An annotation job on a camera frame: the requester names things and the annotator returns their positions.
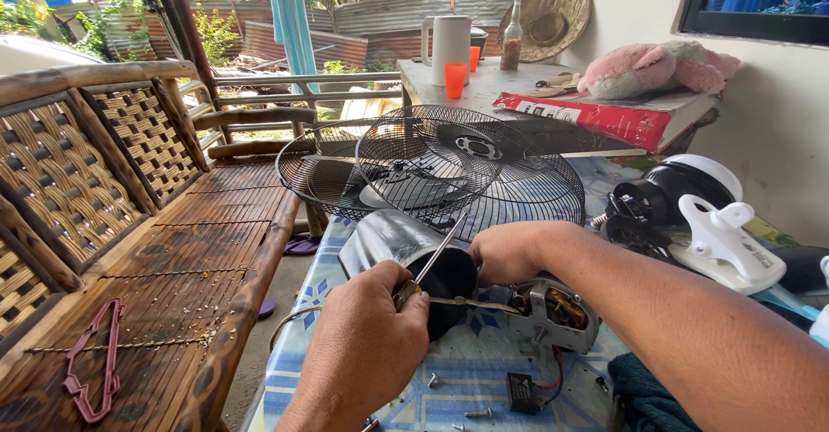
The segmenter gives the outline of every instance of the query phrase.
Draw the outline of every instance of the black wire fan grill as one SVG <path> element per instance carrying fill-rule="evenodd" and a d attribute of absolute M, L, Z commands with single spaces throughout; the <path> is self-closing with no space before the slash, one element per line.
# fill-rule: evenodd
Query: black wire fan grill
<path fill-rule="evenodd" d="M 468 211 L 461 240 L 513 221 L 585 225 L 585 190 L 570 164 L 515 125 L 482 113 L 430 105 L 390 111 L 355 155 L 374 193 L 437 230 Z M 382 162 L 387 168 L 378 176 Z"/>
<path fill-rule="evenodd" d="M 297 137 L 276 157 L 279 180 L 302 200 L 329 214 L 360 219 L 377 210 L 360 201 L 367 183 L 354 157 L 360 135 L 376 121 L 337 122 Z M 302 145 L 312 148 L 296 151 Z"/>

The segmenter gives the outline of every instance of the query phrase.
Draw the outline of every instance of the woven hat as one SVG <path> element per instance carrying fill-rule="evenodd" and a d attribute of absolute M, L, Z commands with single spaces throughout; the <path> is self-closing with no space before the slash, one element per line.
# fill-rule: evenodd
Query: woven hat
<path fill-rule="evenodd" d="M 498 26 L 498 46 L 503 51 L 504 31 L 513 7 Z M 521 62 L 535 63 L 561 53 L 581 35 L 590 19 L 590 0 L 522 0 Z"/>

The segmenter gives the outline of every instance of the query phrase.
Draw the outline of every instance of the hand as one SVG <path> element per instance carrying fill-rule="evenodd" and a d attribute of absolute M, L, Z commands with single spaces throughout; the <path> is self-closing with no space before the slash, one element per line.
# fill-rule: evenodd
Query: hand
<path fill-rule="evenodd" d="M 429 349 L 430 300 L 418 292 L 397 313 L 391 296 L 407 279 L 386 260 L 331 290 L 277 431 L 360 430 L 409 384 Z"/>
<path fill-rule="evenodd" d="M 518 221 L 478 233 L 469 255 L 481 266 L 481 286 L 511 284 L 535 277 L 550 254 L 560 252 L 556 243 L 578 238 L 585 231 L 569 221 Z"/>

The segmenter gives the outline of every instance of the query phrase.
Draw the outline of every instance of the purple slipper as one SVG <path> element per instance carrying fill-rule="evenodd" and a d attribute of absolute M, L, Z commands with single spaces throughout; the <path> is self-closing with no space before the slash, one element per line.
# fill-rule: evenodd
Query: purple slipper
<path fill-rule="evenodd" d="M 259 318 L 266 318 L 270 314 L 274 313 L 275 308 L 276 301 L 274 299 L 265 299 L 262 301 L 262 307 L 259 308 Z"/>
<path fill-rule="evenodd" d="M 292 236 L 285 245 L 285 254 L 307 255 L 313 254 L 319 248 L 320 238 L 309 238 L 307 236 Z"/>

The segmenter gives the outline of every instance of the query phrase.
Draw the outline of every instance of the orange plastic cup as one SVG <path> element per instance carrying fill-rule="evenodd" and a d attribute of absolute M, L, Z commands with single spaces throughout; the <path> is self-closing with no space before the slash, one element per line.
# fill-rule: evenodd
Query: orange plastic cup
<path fill-rule="evenodd" d="M 461 98 L 467 67 L 466 63 L 446 63 L 443 65 L 443 77 L 446 81 L 446 96 L 448 98 Z"/>
<path fill-rule="evenodd" d="M 481 47 L 469 47 L 469 71 L 471 73 L 478 69 L 478 60 L 481 58 Z"/>

